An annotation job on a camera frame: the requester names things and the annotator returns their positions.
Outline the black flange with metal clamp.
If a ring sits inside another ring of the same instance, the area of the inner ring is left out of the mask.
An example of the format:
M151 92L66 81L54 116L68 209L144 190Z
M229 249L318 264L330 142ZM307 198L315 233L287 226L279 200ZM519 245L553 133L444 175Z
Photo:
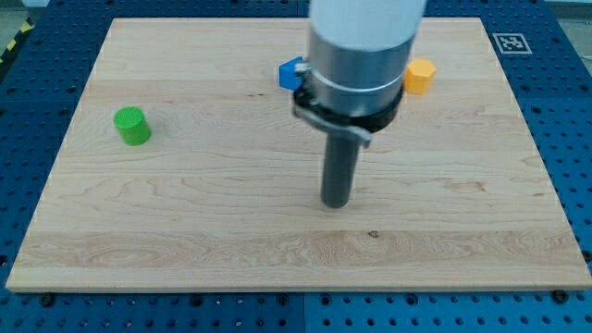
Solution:
M312 66L307 61L299 61L294 66L294 73L302 79L302 85L293 94L292 113L313 128L346 139L368 148L373 134L386 128L395 118L404 95L401 87L395 99L385 108L363 117L346 116L322 106L311 85Z

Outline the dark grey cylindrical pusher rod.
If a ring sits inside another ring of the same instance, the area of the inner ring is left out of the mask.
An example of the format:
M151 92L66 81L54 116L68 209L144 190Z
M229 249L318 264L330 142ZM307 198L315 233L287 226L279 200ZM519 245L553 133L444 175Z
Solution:
M331 208L341 208L350 199L360 145L328 134L321 185L321 200Z

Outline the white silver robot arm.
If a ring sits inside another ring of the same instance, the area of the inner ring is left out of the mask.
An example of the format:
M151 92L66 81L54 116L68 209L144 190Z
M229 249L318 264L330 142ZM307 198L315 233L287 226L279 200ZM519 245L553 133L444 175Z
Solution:
M395 118L426 0L313 1L293 114L326 136L320 197L350 199L360 148Z

